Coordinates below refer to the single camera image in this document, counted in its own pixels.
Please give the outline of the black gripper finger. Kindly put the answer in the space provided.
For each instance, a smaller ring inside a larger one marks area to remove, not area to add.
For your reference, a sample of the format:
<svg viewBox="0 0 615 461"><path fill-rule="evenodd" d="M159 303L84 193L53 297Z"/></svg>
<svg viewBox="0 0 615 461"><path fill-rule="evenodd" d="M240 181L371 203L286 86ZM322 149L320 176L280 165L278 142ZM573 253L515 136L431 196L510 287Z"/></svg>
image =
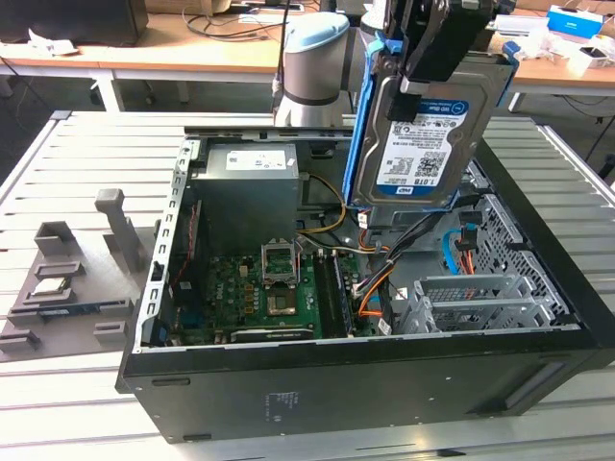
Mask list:
<svg viewBox="0 0 615 461"><path fill-rule="evenodd" d="M389 121L413 122L422 96L425 94L425 84L415 82L394 74L386 90L386 117Z"/></svg>

